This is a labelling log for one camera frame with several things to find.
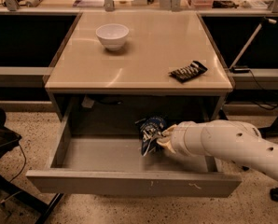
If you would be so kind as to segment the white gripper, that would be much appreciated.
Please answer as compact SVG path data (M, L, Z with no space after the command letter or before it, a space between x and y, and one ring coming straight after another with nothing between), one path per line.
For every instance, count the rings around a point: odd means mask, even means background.
M184 156L197 156L204 154L204 148L201 141L202 129L204 125L193 121L174 124L161 132L164 137L158 138L157 144L168 149L172 153Z

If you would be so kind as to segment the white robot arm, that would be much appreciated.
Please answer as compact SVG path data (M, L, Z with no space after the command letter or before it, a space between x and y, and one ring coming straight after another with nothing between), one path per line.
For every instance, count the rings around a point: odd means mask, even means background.
M169 127L156 141L174 154L213 156L252 168L278 181L278 144L263 139L259 130L247 122L184 121Z

